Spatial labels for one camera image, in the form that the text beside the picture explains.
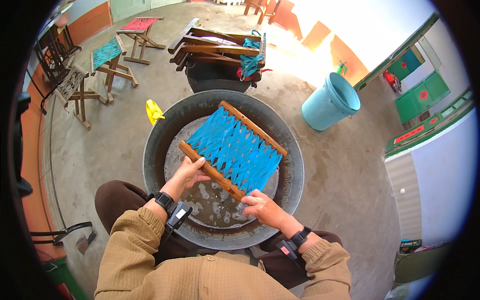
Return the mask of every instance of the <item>blue plastic bucket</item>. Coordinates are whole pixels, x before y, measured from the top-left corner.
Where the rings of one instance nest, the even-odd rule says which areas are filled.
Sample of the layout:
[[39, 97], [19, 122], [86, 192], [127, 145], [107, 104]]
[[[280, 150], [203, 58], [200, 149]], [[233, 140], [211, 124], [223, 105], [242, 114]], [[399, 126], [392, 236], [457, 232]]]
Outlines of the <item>blue plastic bucket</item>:
[[317, 88], [301, 106], [307, 124], [323, 131], [360, 109], [360, 99], [348, 81], [337, 73], [325, 78], [322, 88]]

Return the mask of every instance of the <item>yellow scoop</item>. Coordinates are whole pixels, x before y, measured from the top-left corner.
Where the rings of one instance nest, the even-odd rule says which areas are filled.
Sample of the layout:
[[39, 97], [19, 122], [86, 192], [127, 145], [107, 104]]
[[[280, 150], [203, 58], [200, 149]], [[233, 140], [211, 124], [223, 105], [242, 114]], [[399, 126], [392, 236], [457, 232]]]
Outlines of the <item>yellow scoop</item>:
[[162, 110], [152, 99], [147, 101], [146, 109], [148, 118], [150, 119], [152, 125], [154, 125], [158, 119], [165, 119], [165, 117], [162, 116]]

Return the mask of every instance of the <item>black wristwatch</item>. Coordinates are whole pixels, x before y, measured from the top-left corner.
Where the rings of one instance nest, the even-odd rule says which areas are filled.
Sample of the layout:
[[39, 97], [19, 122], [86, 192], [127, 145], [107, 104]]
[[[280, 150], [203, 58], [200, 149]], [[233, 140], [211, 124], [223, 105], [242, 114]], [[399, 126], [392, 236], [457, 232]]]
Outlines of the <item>black wristwatch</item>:
[[300, 248], [300, 246], [307, 240], [307, 235], [311, 231], [312, 230], [310, 228], [304, 227], [302, 231], [295, 233], [290, 241], [292, 241], [297, 248]]
[[170, 197], [166, 192], [158, 192], [156, 194], [148, 195], [147, 199], [155, 198], [155, 202], [157, 202], [161, 207], [165, 209], [167, 212], [168, 218], [172, 216], [173, 210], [175, 209], [175, 202], [173, 198]]

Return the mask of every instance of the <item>tan jacket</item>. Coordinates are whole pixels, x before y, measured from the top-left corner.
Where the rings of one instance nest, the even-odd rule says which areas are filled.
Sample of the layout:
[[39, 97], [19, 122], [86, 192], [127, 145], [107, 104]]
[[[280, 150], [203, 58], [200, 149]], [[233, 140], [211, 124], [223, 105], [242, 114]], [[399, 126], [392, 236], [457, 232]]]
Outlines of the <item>tan jacket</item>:
[[[100, 264], [96, 300], [101, 299], [297, 299], [242, 255], [171, 259], [155, 267], [152, 256], [160, 245], [164, 226], [151, 210], [129, 210], [113, 225]], [[348, 253], [322, 240], [302, 258], [312, 279], [302, 299], [350, 299]]]

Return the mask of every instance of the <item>person's right hand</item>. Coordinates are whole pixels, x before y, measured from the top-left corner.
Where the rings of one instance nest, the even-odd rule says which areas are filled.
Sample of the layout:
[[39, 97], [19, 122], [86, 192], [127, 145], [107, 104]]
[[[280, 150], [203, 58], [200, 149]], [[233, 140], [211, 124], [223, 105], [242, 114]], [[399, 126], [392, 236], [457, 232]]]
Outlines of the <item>person's right hand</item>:
[[241, 202], [251, 205], [243, 210], [243, 216], [254, 215], [260, 223], [273, 228], [281, 230], [290, 217], [272, 199], [259, 190], [253, 190], [250, 195], [242, 197]]

